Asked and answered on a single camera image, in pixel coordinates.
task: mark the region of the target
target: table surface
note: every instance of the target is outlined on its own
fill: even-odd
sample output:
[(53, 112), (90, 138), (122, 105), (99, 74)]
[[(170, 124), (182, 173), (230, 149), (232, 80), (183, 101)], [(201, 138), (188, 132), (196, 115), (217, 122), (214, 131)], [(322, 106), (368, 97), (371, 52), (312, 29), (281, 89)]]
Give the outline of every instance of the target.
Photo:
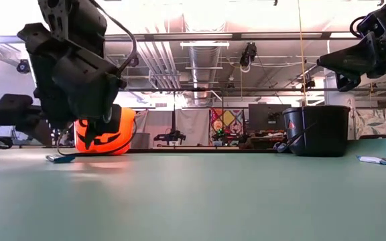
[(385, 140), (342, 158), (0, 151), (0, 240), (386, 240)]

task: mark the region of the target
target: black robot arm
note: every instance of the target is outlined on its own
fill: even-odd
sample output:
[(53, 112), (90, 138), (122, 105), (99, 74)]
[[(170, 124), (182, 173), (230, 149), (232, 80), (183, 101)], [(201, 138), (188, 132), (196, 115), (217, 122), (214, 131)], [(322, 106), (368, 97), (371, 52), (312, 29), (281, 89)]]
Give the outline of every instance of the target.
[[(3, 96), (0, 125), (35, 133), (41, 123), (37, 120), (47, 120), (53, 129), (64, 129), (81, 119), (88, 121), (87, 139), (93, 140), (105, 133), (113, 101), (119, 89), (126, 87), (121, 72), (137, 57), (135, 38), (95, 0), (38, 0), (38, 4), (50, 30), (41, 23), (30, 23), (17, 36), (25, 42), (30, 56), (37, 86), (34, 96), (40, 106), (32, 106), (29, 96)], [(98, 9), (132, 39), (131, 53), (120, 67), (104, 59), (107, 21)], [(48, 140), (50, 131), (37, 135)]]
[(361, 38), (352, 47), (321, 56), (317, 65), (336, 73), (337, 88), (349, 91), (361, 82), (361, 76), (379, 78), (386, 74), (386, 4), (366, 16), (356, 18), (350, 32)]

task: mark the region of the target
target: ceiling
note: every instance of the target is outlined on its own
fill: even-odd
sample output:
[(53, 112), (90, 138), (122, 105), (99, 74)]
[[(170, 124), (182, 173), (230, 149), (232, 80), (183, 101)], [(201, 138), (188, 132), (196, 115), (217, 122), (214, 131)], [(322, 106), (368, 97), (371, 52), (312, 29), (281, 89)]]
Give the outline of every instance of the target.
[[(42, 22), (36, 0), (24, 0), (30, 2), (19, 6), (15, 1), (0, 0), (0, 16), (4, 15), (10, 22), (1, 21), (0, 36), (15, 36), (17, 31), (25, 23)], [(213, 26), (224, 23), (225, 32), (249, 33), (249, 32), (323, 32), (343, 31), (345, 36), (351, 21), (370, 11), (376, 10), (380, 1), (374, 0), (280, 0), (277, 6), (273, 6), (274, 0), (123, 0), (123, 1), (98, 1), (107, 12), (121, 23), (125, 24), (133, 33), (184, 33), (187, 31), (186, 22), (197, 28), (212, 29)], [(107, 35), (123, 34), (112, 22), (109, 22)], [(319, 56), (336, 50), (341, 50), (355, 45), (358, 40), (266, 40), (254, 41), (257, 46), (257, 58), (254, 66), (247, 73), (242, 73), (238, 67), (239, 58), (248, 41), (225, 41), (228, 47), (219, 47), (218, 64), (221, 67), (216, 71), (215, 79), (211, 86), (225, 87), (228, 82), (236, 88), (292, 88), (298, 87), (302, 78), (298, 78), (303, 70), (315, 65)], [(149, 66), (147, 63), (160, 59), (158, 48), (172, 53), (176, 70), (179, 74), (191, 73), (186, 67), (191, 67), (189, 47), (181, 47), (181, 42), (174, 41), (149, 44), (148, 48), (154, 48), (157, 56), (141, 54), (139, 65), (135, 68), (127, 68), (123, 75), (129, 81), (131, 88), (150, 88), (152, 85), (147, 79)], [(129, 42), (107, 42), (105, 51), (107, 59), (118, 64), (129, 54), (131, 44)], [(323, 69), (316, 68), (313, 77), (322, 81)], [(377, 80), (378, 87), (386, 88), (386, 76)], [(193, 87), (193, 81), (182, 82), (182, 86)], [(271, 96), (272, 91), (237, 92), (232, 96)], [(300, 95), (298, 92), (279, 92), (279, 95)], [(386, 101), (386, 92), (370, 94), (368, 92), (356, 93), (357, 98), (375, 98)]]

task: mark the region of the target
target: fluorescent light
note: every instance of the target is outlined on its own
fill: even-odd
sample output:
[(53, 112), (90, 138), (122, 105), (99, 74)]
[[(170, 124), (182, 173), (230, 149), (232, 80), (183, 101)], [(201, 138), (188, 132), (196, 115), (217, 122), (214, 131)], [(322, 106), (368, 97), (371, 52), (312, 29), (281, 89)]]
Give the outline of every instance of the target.
[(228, 47), (229, 43), (219, 42), (181, 42), (181, 47)]
[(352, 33), (332, 33), (330, 38), (357, 38)]

